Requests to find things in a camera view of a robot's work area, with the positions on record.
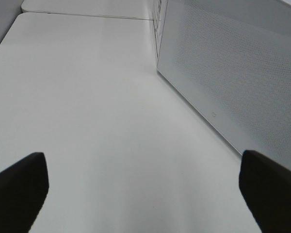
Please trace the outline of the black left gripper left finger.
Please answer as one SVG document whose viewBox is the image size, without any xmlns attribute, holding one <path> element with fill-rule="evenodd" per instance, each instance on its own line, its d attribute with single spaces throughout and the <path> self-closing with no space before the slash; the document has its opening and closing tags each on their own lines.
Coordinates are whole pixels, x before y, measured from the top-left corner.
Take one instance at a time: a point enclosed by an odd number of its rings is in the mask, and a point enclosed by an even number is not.
<svg viewBox="0 0 291 233">
<path fill-rule="evenodd" d="M 48 168 L 42 152 L 0 172 L 0 233 L 28 233 L 48 191 Z"/>
</svg>

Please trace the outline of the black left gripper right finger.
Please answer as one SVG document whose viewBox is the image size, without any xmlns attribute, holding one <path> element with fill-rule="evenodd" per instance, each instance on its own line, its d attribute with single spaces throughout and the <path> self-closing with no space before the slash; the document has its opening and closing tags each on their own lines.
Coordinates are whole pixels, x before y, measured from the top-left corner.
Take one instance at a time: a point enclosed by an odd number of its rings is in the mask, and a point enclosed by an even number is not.
<svg viewBox="0 0 291 233">
<path fill-rule="evenodd" d="M 291 233 L 290 170 L 255 150 L 245 150 L 239 189 L 263 233 Z"/>
</svg>

